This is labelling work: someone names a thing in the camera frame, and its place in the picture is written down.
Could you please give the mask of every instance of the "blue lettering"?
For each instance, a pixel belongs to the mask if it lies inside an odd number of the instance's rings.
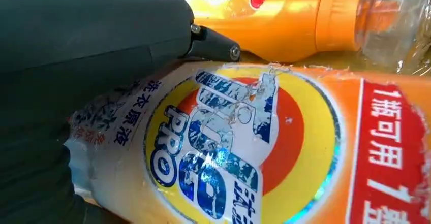
[[[216,111],[233,115],[237,102],[254,108],[256,114],[253,118],[253,133],[269,143],[273,97],[276,88],[274,75],[264,74],[258,86],[255,87],[242,85],[206,71],[198,73],[196,81],[230,98],[227,100],[209,90],[201,90],[199,100]]]
[[[186,130],[189,116],[178,108],[168,106],[165,115],[168,122],[162,122],[156,136],[155,150],[150,158],[150,170],[155,180],[164,187],[174,185],[177,178],[175,156],[182,148],[183,134]]]
[[[220,172],[194,154],[185,155],[179,164],[179,186],[191,201],[197,191],[201,209],[214,219],[222,218],[226,207],[226,186]]]

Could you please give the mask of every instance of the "detergent bottle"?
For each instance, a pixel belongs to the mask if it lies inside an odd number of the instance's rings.
[[[80,194],[138,224],[429,223],[430,78],[221,62],[165,72],[71,117]]]
[[[404,59],[429,0],[186,0],[196,23],[277,62],[319,51],[357,51],[379,62]]]

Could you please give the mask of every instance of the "peeling label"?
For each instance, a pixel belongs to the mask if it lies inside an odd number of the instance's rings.
[[[333,182],[342,129],[329,95],[300,74],[249,70],[255,75],[198,71],[162,99],[147,124],[147,173],[184,221],[296,220]],[[322,144],[312,146],[315,139]],[[316,150],[325,152],[315,164],[298,163]],[[285,198],[294,193],[296,202]]]

